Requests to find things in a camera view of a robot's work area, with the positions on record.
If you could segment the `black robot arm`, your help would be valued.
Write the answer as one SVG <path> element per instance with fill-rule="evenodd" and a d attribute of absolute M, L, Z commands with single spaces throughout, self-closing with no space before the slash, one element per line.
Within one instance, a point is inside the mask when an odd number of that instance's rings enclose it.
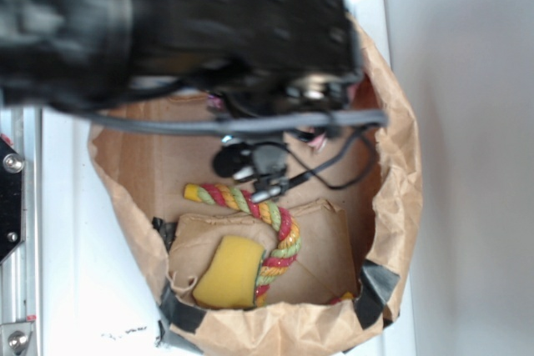
<path fill-rule="evenodd" d="M 345 0 L 1 0 L 7 105 L 91 110 L 196 88 L 241 115 L 338 110 L 362 78 Z"/>

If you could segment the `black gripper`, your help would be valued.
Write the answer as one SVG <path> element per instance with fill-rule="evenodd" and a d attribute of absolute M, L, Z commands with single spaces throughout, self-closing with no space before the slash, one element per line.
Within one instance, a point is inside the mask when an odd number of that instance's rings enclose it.
<path fill-rule="evenodd" d="M 131 64 L 237 113 L 341 110 L 362 77 L 345 0 L 134 0 Z"/>

